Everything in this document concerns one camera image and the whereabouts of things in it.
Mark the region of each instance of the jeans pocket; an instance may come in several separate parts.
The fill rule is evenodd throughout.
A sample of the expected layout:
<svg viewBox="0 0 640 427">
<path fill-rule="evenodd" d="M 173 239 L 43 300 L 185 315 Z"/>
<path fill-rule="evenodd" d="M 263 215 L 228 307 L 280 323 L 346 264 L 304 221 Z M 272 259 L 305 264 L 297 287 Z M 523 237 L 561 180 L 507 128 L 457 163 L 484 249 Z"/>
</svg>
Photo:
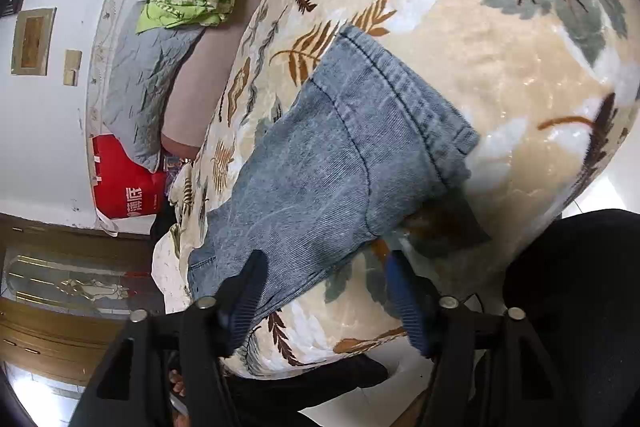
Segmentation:
<svg viewBox="0 0 640 427">
<path fill-rule="evenodd" d="M 203 259 L 202 261 L 198 261 L 197 263 L 192 264 L 189 267 L 189 271 L 187 272 L 187 282 L 189 283 L 189 288 L 191 290 L 191 296 L 194 299 L 202 297 L 200 295 L 200 288 L 204 288 L 204 282 L 207 276 L 207 273 L 203 271 L 204 268 L 209 267 L 215 261 L 215 256 L 209 257 L 208 259 Z"/>
</svg>

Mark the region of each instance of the white wall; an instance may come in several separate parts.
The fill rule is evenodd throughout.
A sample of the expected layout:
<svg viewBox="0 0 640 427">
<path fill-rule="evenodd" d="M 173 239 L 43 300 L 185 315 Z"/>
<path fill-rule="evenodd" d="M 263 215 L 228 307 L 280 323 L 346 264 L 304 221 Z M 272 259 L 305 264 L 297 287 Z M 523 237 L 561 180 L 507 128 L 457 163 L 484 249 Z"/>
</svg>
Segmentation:
<svg viewBox="0 0 640 427">
<path fill-rule="evenodd" d="M 24 0 L 57 7 L 47 76 L 10 74 L 15 16 L 0 18 L 0 212 L 93 227 L 84 112 L 89 59 L 104 0 Z M 63 86 L 66 49 L 82 51 L 77 87 Z M 148 218 L 124 229 L 148 230 Z"/>
</svg>

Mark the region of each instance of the beige blanket with leaves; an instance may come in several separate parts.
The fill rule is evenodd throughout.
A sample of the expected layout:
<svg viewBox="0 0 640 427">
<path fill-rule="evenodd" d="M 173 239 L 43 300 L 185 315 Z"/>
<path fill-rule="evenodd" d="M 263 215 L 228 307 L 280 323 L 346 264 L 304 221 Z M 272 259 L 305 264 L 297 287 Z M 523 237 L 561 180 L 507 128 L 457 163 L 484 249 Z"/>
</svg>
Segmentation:
<svg viewBox="0 0 640 427">
<path fill-rule="evenodd" d="M 473 215 L 425 204 L 363 245 L 251 332 L 225 361 L 244 377 L 289 377 L 402 335 L 383 276 L 390 249 L 443 293 L 476 290 L 605 167 L 636 115 L 639 0 L 263 0 L 200 155 L 172 188 L 179 224 L 154 261 L 179 266 L 162 288 L 174 309 L 189 301 L 188 258 L 206 234 L 206 212 L 230 197 L 256 142 L 345 22 L 377 38 L 481 134 L 464 185 Z M 484 233 L 471 233 L 471 221 Z"/>
</svg>

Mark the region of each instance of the red shopping bag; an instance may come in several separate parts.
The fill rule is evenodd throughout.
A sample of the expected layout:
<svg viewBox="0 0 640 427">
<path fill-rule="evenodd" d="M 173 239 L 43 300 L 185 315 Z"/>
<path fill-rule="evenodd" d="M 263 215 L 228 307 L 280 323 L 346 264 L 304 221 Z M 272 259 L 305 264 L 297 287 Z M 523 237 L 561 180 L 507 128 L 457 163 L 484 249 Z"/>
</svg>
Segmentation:
<svg viewBox="0 0 640 427">
<path fill-rule="evenodd" d="M 111 219 L 158 212 L 166 174 L 133 163 L 113 134 L 94 137 L 95 206 Z"/>
</svg>

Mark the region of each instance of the gray pillow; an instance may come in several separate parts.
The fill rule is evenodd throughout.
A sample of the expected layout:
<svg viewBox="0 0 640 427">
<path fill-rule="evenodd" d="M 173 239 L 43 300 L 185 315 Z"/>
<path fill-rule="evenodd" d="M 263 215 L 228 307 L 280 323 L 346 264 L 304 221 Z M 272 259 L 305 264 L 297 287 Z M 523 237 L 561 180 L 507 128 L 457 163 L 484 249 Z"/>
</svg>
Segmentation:
<svg viewBox="0 0 640 427">
<path fill-rule="evenodd" d="M 156 172 L 169 90 L 204 28 L 154 28 L 136 35 L 144 5 L 134 5 L 118 38 L 102 119 L 132 161 Z"/>
</svg>

